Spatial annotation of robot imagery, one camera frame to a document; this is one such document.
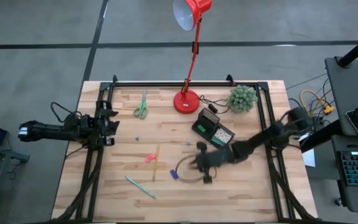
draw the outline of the red desk lamp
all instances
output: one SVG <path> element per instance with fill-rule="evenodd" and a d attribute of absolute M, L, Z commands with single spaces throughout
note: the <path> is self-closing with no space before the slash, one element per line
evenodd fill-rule
<path fill-rule="evenodd" d="M 198 95 L 189 90 L 191 72 L 193 71 L 194 61 L 198 54 L 198 37 L 200 36 L 201 15 L 211 8 L 212 0 L 173 0 L 173 13 L 179 25 L 185 31 L 191 31 L 195 25 L 196 40 L 193 42 L 193 58 L 191 60 L 190 71 L 186 79 L 185 86 L 173 98 L 173 105 L 181 113 L 192 113 L 200 105 Z"/>

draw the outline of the blue pencil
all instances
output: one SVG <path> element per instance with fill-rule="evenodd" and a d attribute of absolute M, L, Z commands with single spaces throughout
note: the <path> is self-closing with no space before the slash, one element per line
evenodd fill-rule
<path fill-rule="evenodd" d="M 152 193 L 150 193 L 148 190 L 144 189 L 142 186 L 140 186 L 137 182 L 135 182 L 134 180 L 132 180 L 131 178 L 129 178 L 128 176 L 125 176 L 125 178 L 127 180 L 129 180 L 129 182 L 133 183 L 136 187 L 140 188 L 141 190 L 143 190 L 146 194 L 150 195 L 152 198 L 157 199 L 156 196 Z"/>

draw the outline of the gray floor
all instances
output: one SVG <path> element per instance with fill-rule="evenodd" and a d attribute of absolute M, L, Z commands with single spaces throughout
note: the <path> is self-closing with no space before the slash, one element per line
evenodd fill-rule
<path fill-rule="evenodd" d="M 110 0 L 100 43 L 189 42 L 172 16 L 171 1 Z M 102 0 L 0 0 L 0 44 L 91 43 Z M 214 0 L 204 15 L 201 41 L 358 40 L 358 0 Z M 203 47 L 194 80 L 284 80 L 287 87 L 324 74 L 324 59 L 351 45 L 303 47 Z M 20 123 L 57 124 L 49 104 L 75 109 L 89 49 L 0 50 L 0 127 L 14 149 L 31 154 L 15 180 L 6 177 L 0 194 L 0 223 L 45 221 L 50 217 L 67 142 L 23 143 Z M 90 80 L 182 80 L 191 60 L 188 48 L 99 49 Z M 288 90 L 317 91 L 326 76 Z M 309 102 L 311 95 L 305 95 Z M 335 120 L 335 113 L 326 117 Z M 323 220 L 358 223 L 358 213 L 339 208 L 331 180 L 310 179 Z"/>

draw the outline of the lamp arm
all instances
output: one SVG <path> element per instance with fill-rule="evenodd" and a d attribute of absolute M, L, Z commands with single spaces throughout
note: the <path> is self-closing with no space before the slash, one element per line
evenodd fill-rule
<path fill-rule="evenodd" d="M 182 98 L 186 98 L 186 93 L 187 93 L 187 89 L 189 87 L 189 82 L 190 82 L 190 78 L 191 78 L 191 73 L 193 71 L 194 62 L 196 61 L 196 57 L 197 57 L 197 54 L 198 54 L 198 39 L 199 39 L 199 36 L 200 36 L 200 27 L 201 27 L 201 20 L 197 22 L 196 40 L 195 40 L 195 43 L 194 43 L 194 46 L 193 46 L 193 57 L 191 59 L 190 70 L 189 70 L 189 74 L 188 74 L 187 79 L 186 79 L 185 87 L 183 88 L 183 90 L 181 92 Z"/>

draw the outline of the lamp base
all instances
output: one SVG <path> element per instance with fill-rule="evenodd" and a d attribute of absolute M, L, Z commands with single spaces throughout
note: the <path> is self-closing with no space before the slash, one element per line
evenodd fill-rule
<path fill-rule="evenodd" d="M 179 91 L 173 98 L 173 105 L 177 111 L 184 114 L 190 114 L 197 110 L 200 105 L 200 99 L 197 93 L 192 90 L 187 90 L 186 98 L 181 98 L 181 91 Z"/>

